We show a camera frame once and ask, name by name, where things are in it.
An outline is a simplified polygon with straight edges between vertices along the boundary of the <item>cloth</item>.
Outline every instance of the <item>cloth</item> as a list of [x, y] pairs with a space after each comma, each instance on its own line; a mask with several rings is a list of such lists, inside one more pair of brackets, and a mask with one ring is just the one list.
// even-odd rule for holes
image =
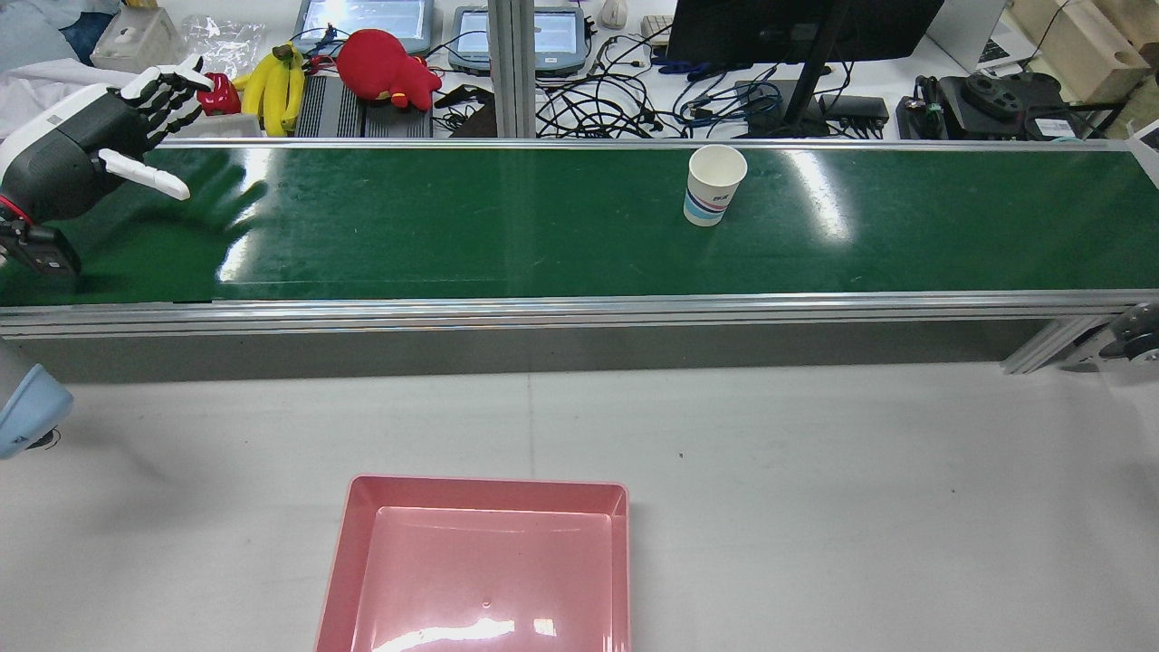
[[0, 72], [52, 59], [75, 59], [60, 30], [83, 12], [116, 14], [116, 0], [0, 0]]
[[121, 88], [134, 76], [129, 72], [89, 67], [74, 59], [43, 61], [0, 72], [0, 138], [7, 138], [44, 109], [89, 83]]

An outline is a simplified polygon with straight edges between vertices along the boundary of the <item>laptop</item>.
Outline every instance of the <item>laptop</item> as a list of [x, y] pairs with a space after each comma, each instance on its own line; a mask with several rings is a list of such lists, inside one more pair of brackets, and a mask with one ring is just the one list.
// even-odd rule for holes
[[994, 32], [986, 41], [986, 46], [982, 49], [978, 57], [978, 67], [996, 68], [1008, 64], [1020, 64], [1034, 56], [1034, 43], [1022, 36], [1022, 32], [999, 20], [994, 27]]
[[1006, 0], [946, 0], [926, 36], [965, 71], [994, 68], [1034, 56], [1034, 43], [1001, 20]]

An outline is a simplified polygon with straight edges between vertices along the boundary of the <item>keyboard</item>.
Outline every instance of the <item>keyboard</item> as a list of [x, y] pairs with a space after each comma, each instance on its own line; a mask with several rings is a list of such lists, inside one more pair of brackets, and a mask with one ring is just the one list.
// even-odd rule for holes
[[653, 47], [668, 47], [668, 35], [671, 31], [672, 16], [644, 16], [640, 19], [640, 34], [651, 38]]
[[1009, 56], [1011, 53], [1007, 52], [1006, 50], [1003, 50], [1001, 45], [994, 43], [993, 39], [990, 39], [986, 41], [986, 46], [985, 49], [982, 50], [982, 58], [978, 59], [978, 63], [985, 64], [989, 61], [996, 61], [998, 59], [1005, 59], [1006, 57]]

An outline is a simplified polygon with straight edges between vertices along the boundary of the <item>tablet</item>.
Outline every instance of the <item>tablet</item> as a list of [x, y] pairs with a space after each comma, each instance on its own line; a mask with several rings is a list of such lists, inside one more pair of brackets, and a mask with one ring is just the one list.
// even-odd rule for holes
[[[537, 7], [535, 74], [567, 76], [580, 71], [588, 58], [585, 29], [584, 13], [578, 7]], [[452, 34], [461, 36], [447, 46], [451, 67], [472, 74], [490, 74], [487, 9], [455, 9]]]
[[302, 52], [313, 47], [327, 23], [347, 32], [381, 29], [401, 41], [408, 54], [425, 54], [433, 36], [435, 0], [302, 0], [297, 31], [305, 34], [294, 45]]

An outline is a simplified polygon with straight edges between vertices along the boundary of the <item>metal pole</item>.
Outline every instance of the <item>metal pole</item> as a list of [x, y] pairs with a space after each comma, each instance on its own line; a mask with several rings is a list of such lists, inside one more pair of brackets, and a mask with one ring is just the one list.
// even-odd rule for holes
[[498, 137], [534, 138], [534, 0], [488, 0], [488, 15]]
[[841, 24], [845, 23], [845, 16], [850, 13], [852, 3], [853, 0], [832, 0], [829, 3], [821, 31], [812, 39], [809, 58], [804, 63], [804, 68], [801, 69], [801, 79], [797, 80], [796, 87], [793, 89], [793, 97], [785, 109], [785, 124], [793, 127], [801, 124], [801, 118], [804, 117], [812, 94], [817, 90], [817, 81], [821, 80], [825, 61], [833, 51], [837, 37], [841, 32]]

